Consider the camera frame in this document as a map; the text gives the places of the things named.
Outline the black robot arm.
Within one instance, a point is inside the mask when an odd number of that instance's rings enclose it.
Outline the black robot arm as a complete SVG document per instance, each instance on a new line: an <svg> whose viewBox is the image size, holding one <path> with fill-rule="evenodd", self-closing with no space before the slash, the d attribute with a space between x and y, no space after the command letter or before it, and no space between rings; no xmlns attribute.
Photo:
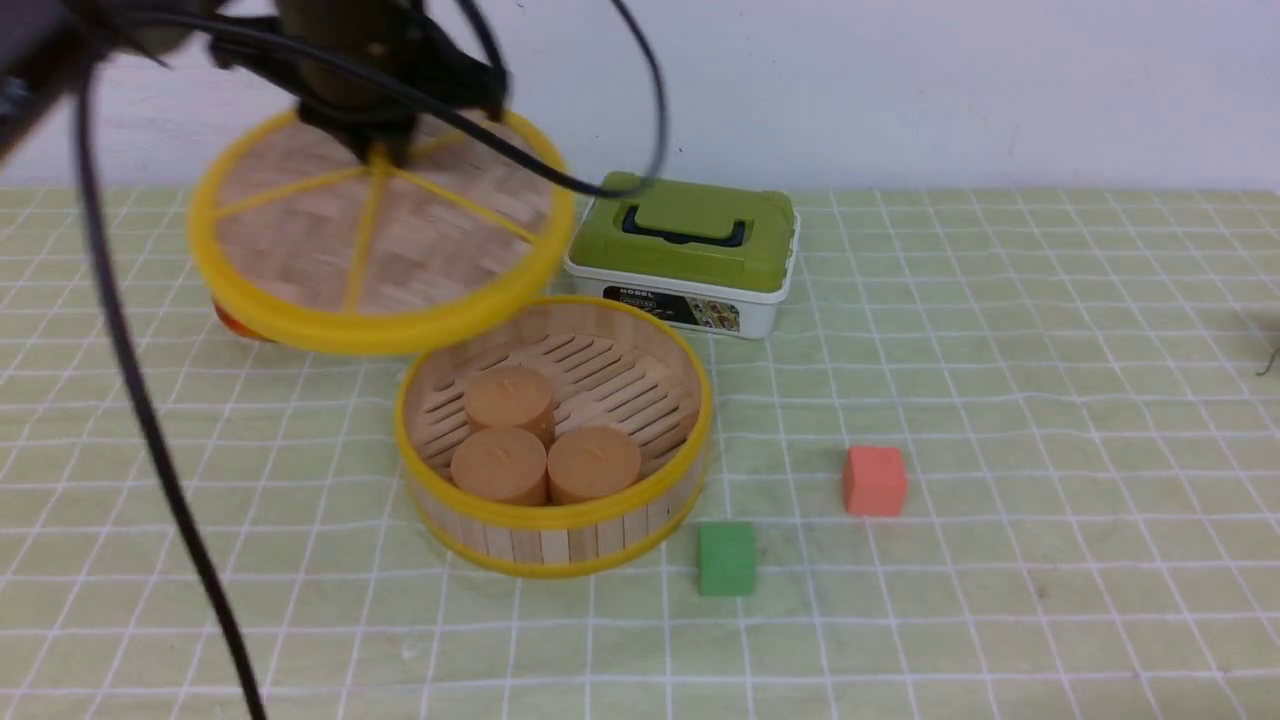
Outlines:
<svg viewBox="0 0 1280 720"><path fill-rule="evenodd" d="M128 12L196 15L239 29L212 36L207 50L221 69L244 69L288 92L298 118L333 137L360 161L374 147L404 163L419 114L367 85L266 47L283 37L379 70L444 106L499 119L509 76L476 4L461 3L485 53L465 53L422 1L278 1L266 15L228 15L220 1L5 1L1 18L3 151L12 151L96 59L113 50L151 59L175 51L186 27L128 29Z"/></svg>

